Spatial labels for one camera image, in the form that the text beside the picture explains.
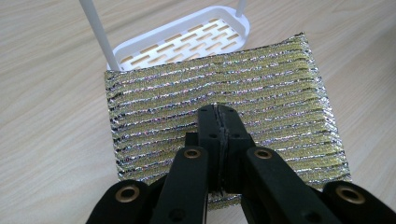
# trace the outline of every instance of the wooden table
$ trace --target wooden table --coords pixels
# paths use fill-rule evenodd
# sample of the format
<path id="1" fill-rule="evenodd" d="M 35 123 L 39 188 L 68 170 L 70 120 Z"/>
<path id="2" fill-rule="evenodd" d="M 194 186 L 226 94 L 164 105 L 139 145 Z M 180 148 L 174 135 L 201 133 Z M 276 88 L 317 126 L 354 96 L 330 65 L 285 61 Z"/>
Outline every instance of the wooden table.
<path id="1" fill-rule="evenodd" d="M 112 47 L 236 1 L 95 0 Z M 117 182 L 103 56 L 77 0 L 2 1 L 0 222 L 83 223 Z M 305 31 L 353 180 L 396 210 L 396 2 L 254 1 L 245 49 Z M 208 223 L 245 223 L 240 207 Z"/>

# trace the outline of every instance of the white plastic tray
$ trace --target white plastic tray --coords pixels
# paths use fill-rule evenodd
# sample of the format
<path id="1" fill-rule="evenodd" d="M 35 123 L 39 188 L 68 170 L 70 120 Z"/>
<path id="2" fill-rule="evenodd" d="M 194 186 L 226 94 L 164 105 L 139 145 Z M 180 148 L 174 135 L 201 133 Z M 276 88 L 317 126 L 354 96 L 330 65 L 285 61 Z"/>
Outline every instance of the white plastic tray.
<path id="1" fill-rule="evenodd" d="M 237 10 L 213 6 L 132 38 L 111 50 L 92 0 L 80 0 L 104 52 L 107 69 L 130 71 L 164 63 L 241 49 L 248 40 L 250 25 L 242 14 L 246 1 Z"/>

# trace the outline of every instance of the black linkage arm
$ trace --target black linkage arm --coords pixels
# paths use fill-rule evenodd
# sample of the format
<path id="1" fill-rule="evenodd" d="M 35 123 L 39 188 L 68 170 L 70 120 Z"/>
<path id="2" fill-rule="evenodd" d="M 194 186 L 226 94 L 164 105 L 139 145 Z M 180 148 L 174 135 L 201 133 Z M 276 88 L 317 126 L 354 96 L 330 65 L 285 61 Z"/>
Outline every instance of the black linkage arm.
<path id="1" fill-rule="evenodd" d="M 150 186 L 111 187 L 87 223 L 205 223 L 208 192 L 241 194 L 248 223 L 396 223 L 396 214 L 365 189 L 335 181 L 308 187 L 272 149 L 256 147 L 235 110 L 198 110 L 198 133 L 169 174 Z"/>

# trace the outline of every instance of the wood grain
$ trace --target wood grain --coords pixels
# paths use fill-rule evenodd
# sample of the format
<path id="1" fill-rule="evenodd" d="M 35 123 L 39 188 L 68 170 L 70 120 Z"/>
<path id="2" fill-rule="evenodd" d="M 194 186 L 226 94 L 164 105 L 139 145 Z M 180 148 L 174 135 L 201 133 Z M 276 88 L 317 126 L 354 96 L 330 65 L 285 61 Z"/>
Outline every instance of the wood grain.
<path id="1" fill-rule="evenodd" d="M 112 47 L 236 1 L 94 1 Z M 253 1 L 246 49 L 305 31 L 353 180 L 396 210 L 396 2 Z M 84 223 L 117 181 L 106 61 L 76 1 L 0 8 L 0 222 Z M 240 207 L 208 223 L 246 223 Z"/>

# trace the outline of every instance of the folded reflective material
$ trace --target folded reflective material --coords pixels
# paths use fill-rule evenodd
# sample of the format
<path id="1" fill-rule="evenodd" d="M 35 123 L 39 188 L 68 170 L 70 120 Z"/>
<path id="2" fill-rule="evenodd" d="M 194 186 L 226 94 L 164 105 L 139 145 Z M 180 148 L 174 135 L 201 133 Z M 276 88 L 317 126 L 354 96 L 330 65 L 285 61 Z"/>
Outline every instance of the folded reflective material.
<path id="1" fill-rule="evenodd" d="M 304 34 L 278 44 L 130 72 L 106 72 L 120 179 L 165 175 L 196 110 L 239 112 L 256 145 L 276 150 L 308 185 L 350 180 L 332 109 Z M 213 196 L 210 208 L 238 203 Z"/>

